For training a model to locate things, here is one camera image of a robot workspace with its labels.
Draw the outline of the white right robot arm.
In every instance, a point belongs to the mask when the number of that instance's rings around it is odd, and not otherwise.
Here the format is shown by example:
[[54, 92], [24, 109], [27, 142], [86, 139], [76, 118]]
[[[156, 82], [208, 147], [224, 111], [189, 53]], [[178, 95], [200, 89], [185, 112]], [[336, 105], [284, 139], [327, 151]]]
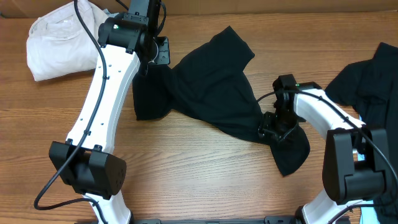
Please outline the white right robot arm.
[[268, 216], [265, 223], [349, 223], [348, 211], [372, 207], [371, 200], [397, 182], [390, 164], [386, 130], [367, 126], [334, 104], [315, 82], [297, 83], [291, 74], [272, 84], [275, 112], [266, 112], [260, 139], [273, 151], [287, 155], [305, 140], [299, 124], [309, 122], [326, 141], [323, 190], [295, 215]]

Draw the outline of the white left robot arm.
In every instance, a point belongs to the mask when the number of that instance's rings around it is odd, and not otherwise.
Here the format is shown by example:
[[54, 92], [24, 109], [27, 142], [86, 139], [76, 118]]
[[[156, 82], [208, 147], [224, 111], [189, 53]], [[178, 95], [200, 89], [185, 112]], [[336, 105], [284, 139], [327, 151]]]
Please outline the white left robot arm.
[[168, 39], [160, 35], [165, 18], [163, 2], [132, 1], [99, 26], [99, 56], [85, 103], [66, 140], [50, 146], [55, 177], [91, 204], [98, 223], [134, 221], [121, 192], [127, 165], [114, 155], [114, 139], [133, 78], [170, 62]]

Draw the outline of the black t-shirt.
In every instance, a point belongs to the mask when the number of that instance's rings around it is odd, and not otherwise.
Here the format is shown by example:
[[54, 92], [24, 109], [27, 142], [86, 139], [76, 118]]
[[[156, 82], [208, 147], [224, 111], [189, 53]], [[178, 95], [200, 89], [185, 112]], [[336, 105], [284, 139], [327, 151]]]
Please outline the black t-shirt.
[[[138, 120], [160, 119], [170, 110], [210, 123], [222, 132], [245, 141], [271, 145], [259, 138], [264, 113], [243, 70], [254, 53], [232, 27], [186, 55], [174, 68], [150, 66], [132, 81]], [[283, 176], [293, 174], [305, 162], [310, 145], [289, 146], [283, 156], [271, 148]]]

